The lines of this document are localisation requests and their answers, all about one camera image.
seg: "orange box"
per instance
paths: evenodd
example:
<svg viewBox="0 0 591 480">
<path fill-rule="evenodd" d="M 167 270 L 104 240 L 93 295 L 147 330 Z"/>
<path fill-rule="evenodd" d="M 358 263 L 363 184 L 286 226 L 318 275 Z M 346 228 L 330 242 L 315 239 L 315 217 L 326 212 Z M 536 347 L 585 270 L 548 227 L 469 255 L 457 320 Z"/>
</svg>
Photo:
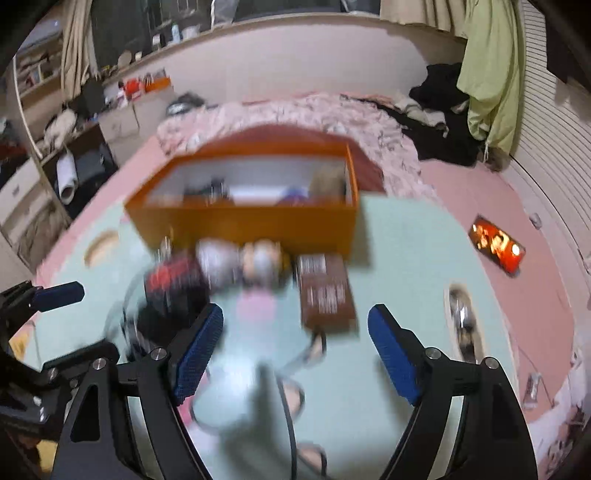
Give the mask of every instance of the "orange box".
<svg viewBox="0 0 591 480">
<path fill-rule="evenodd" d="M 265 176 L 303 183 L 311 168 L 328 162 L 345 166 L 346 200 L 317 200 L 303 205 L 256 205 L 201 197 L 184 197 L 179 191 L 191 176 L 207 184 L 212 172 L 226 177 L 264 181 Z M 194 248 L 202 238 L 220 238 L 243 245 L 260 239 L 280 242 L 292 255 L 351 252 L 359 193 L 347 143 L 269 141 L 216 142 L 197 153 L 170 160 L 126 203 L 139 234 L 151 249 L 165 236 L 179 248 Z"/>
</svg>

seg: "red packaging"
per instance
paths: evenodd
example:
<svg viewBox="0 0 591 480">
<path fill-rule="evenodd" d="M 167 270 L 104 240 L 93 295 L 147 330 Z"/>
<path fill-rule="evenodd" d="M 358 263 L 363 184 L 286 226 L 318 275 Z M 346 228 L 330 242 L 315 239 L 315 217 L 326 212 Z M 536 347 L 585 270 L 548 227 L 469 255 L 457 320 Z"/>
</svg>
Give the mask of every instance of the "red packaging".
<svg viewBox="0 0 591 480">
<path fill-rule="evenodd" d="M 525 248 L 494 223 L 478 216 L 468 232 L 474 246 L 509 275 L 515 275 L 525 256 Z"/>
</svg>

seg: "brown box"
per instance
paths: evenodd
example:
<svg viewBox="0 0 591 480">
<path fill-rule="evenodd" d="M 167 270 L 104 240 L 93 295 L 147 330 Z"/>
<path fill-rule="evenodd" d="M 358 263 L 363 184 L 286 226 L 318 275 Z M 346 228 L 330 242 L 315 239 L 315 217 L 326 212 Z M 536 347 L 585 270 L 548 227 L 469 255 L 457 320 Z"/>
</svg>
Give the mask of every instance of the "brown box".
<svg viewBox="0 0 591 480">
<path fill-rule="evenodd" d="M 295 268 L 304 327 L 333 331 L 348 330 L 355 324 L 355 304 L 340 255 L 303 255 Z"/>
<path fill-rule="evenodd" d="M 290 181 L 293 176 L 290 177 L 290 173 L 297 174 L 294 158 L 342 162 L 346 172 L 346 198 L 299 205 L 251 205 L 228 200 L 208 203 L 182 194 L 157 194 L 163 191 L 165 181 L 175 175 L 175 169 L 198 167 L 213 171 L 212 167 L 218 163 L 230 176 L 233 174 L 231 165 L 240 169 L 242 176 L 263 176 L 265 167 L 261 166 L 265 158 L 270 159 L 269 164 L 274 169 L 285 165 L 285 181 Z M 291 255 L 329 252 L 347 258 L 353 242 L 359 196 L 346 142 L 320 145 L 305 141 L 217 142 L 205 145 L 193 155 L 170 160 L 127 201 L 125 208 L 143 240 L 154 250 L 165 236 L 171 236 L 179 248 L 193 248 L 202 238 L 219 238 L 239 245 L 269 239 L 279 242 Z"/>
</svg>

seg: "bottle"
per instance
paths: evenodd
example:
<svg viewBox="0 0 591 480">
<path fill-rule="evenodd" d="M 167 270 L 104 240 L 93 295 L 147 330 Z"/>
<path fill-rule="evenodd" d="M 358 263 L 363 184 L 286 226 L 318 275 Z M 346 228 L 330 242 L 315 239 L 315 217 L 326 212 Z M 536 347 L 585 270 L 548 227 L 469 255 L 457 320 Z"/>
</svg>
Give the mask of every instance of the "bottle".
<svg viewBox="0 0 591 480">
<path fill-rule="evenodd" d="M 173 43 L 180 43 L 181 41 L 181 32 L 178 29 L 178 25 L 173 25 Z"/>
</svg>

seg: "blue gripper pad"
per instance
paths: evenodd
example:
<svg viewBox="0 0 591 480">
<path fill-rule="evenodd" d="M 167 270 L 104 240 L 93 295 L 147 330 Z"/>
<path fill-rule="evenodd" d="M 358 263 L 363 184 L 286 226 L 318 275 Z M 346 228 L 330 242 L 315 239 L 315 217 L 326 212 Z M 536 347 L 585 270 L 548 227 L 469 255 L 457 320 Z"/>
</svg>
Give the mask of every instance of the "blue gripper pad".
<svg viewBox="0 0 591 480">
<path fill-rule="evenodd" d="M 398 395 L 406 398 L 412 406 L 416 406 L 421 397 L 421 391 L 417 385 L 416 368 L 398 342 L 393 328 L 402 330 L 397 323 L 395 323 L 395 326 L 389 324 L 378 306 L 369 311 L 369 335 L 374 341 L 390 380 L 394 384 Z"/>
<path fill-rule="evenodd" d="M 222 309 L 215 305 L 178 364 L 177 384 L 173 392 L 176 406 L 182 405 L 187 397 L 195 395 L 213 350 L 222 335 L 222 328 Z"/>
</svg>

